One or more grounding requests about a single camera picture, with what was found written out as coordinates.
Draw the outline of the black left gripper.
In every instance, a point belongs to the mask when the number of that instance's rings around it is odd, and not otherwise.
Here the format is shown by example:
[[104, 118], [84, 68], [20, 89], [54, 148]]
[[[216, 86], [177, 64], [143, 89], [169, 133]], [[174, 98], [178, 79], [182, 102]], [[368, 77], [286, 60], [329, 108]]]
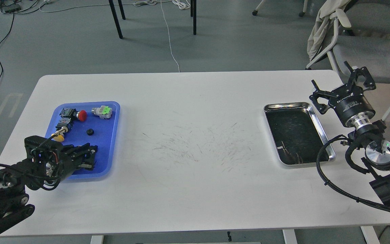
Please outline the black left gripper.
[[98, 150], [97, 145], [86, 143], [80, 146], [63, 145], [53, 140], [47, 141], [40, 136], [30, 136], [24, 139], [27, 158], [39, 166], [40, 177], [50, 178], [51, 182], [64, 180], [68, 176], [85, 174], [93, 171], [96, 165], [92, 154]]

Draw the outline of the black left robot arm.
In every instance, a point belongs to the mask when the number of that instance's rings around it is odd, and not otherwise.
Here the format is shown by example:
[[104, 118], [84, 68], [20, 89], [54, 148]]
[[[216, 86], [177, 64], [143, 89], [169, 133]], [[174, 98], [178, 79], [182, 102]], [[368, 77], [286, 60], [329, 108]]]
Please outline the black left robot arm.
[[24, 140], [27, 158], [15, 165], [0, 164], [0, 234], [31, 216], [26, 187], [54, 190], [74, 171], [95, 166], [96, 145], [62, 145], [52, 137]]

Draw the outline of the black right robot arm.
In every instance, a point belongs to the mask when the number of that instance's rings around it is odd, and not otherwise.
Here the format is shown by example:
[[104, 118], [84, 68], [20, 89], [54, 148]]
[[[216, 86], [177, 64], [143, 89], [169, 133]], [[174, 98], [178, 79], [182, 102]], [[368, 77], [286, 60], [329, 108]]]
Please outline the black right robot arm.
[[[324, 184], [334, 191], [358, 203], [390, 212], [390, 141], [383, 135], [385, 122], [370, 121], [375, 111], [364, 96], [364, 92], [374, 90], [376, 84], [366, 67], [352, 68], [347, 61], [345, 65], [351, 72], [348, 83], [332, 91], [321, 90], [312, 80], [315, 89], [309, 98], [319, 113], [325, 114], [332, 108], [344, 127], [354, 128], [347, 136], [338, 135], [321, 147], [316, 156], [316, 168]], [[342, 145], [348, 147], [345, 159], [352, 169], [373, 175], [374, 180], [370, 182], [370, 186], [381, 203], [353, 196], [325, 176], [320, 166], [321, 154], [335, 141], [341, 141]]]

